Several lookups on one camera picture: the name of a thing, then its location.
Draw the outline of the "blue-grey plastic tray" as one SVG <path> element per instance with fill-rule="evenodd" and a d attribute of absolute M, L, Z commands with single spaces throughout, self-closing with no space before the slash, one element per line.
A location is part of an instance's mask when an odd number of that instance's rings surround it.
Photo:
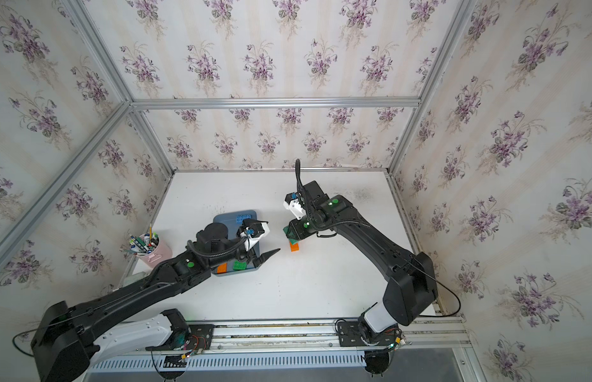
<path fill-rule="evenodd" d="M 217 224 L 223 224 L 226 226 L 225 232 L 227 234 L 227 239 L 231 242 L 228 246 L 232 246 L 233 242 L 239 242 L 241 239 L 239 237 L 237 237 L 237 230 L 239 229 L 240 226 L 238 226 L 235 223 L 235 218 L 237 215 L 240 214 L 251 214 L 253 216 L 253 219 L 257 220 L 258 216 L 256 211 L 249 209 L 249 210 L 243 210 L 243 211 L 237 211 L 237 212 L 233 212 L 233 213 L 223 213 L 220 215 L 217 215 L 214 217 L 213 222 L 217 223 Z M 257 256 L 261 255 L 260 249 L 259 249 L 259 243 L 257 243 L 254 248 L 251 248 L 250 251 L 255 251 Z M 249 251 L 246 251 L 244 248 L 244 245 L 242 243 L 242 245 L 239 247 L 238 250 L 235 250 L 234 252 L 231 253 L 231 257 L 227 258 L 222 264 L 227 263 L 227 272 L 224 274 L 220 274 L 220 275 L 229 275 L 232 273 L 235 273 L 235 271 L 233 270 L 233 263 L 235 261 L 238 261 L 238 258 L 240 258 L 241 256 L 245 256 Z M 214 275 L 218 275 L 216 273 L 216 268 L 214 268 L 212 270 L 212 273 Z M 252 272 L 254 270 L 256 270 L 257 268 L 252 268 L 252 269 L 247 269 L 247 270 L 243 270 L 243 271 L 236 271 L 236 272 Z"/>

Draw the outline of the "light blue lego brick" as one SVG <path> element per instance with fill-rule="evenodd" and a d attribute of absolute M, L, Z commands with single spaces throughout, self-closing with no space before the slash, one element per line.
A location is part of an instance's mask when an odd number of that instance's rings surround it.
<path fill-rule="evenodd" d="M 238 226 L 243 225 L 243 222 L 246 221 L 247 219 L 253 219 L 253 216 L 251 214 L 240 214 L 237 215 L 235 218 L 235 223 Z"/>

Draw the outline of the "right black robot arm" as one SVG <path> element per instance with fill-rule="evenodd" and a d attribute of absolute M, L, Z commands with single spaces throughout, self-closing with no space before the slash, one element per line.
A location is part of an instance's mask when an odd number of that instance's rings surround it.
<path fill-rule="evenodd" d="M 390 240 L 345 197 L 329 197 L 316 181 L 304 185 L 298 180 L 297 191 L 286 195 L 284 206 L 294 214 L 286 227 L 289 240 L 298 242 L 331 230 L 363 253 L 387 281 L 380 302 L 358 318 L 358 329 L 367 342 L 388 329 L 410 325 L 439 297 L 432 259 Z"/>

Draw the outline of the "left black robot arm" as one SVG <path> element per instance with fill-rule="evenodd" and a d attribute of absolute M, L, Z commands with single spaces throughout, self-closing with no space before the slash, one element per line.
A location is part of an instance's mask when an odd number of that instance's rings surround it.
<path fill-rule="evenodd" d="M 31 341 L 40 380 L 73 381 L 94 364 L 141 348 L 179 350 L 190 334 L 179 310 L 139 322 L 129 319 L 191 290 L 231 260 L 260 267 L 275 254 L 254 250 L 269 232 L 267 222 L 246 219 L 231 239 L 225 224 L 211 223 L 183 253 L 160 262 L 146 277 L 73 307 L 64 301 L 50 306 Z"/>

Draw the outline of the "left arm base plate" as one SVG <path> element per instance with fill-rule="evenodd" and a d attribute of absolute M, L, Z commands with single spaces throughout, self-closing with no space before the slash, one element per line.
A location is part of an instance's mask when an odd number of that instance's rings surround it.
<path fill-rule="evenodd" d="M 185 351 L 202 353 L 203 351 L 210 349 L 215 328 L 216 327 L 213 324 L 190 325 L 187 330 L 179 329 L 175 334 L 171 334 L 165 343 L 158 346 L 146 347 L 146 351 Z"/>

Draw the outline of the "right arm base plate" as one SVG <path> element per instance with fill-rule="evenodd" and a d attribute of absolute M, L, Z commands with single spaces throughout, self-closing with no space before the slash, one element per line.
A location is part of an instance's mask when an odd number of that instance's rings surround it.
<path fill-rule="evenodd" d="M 381 346 L 395 348 L 405 344 L 403 332 L 397 326 L 390 326 L 382 332 L 375 332 L 363 320 L 337 319 L 334 330 L 340 347 Z"/>

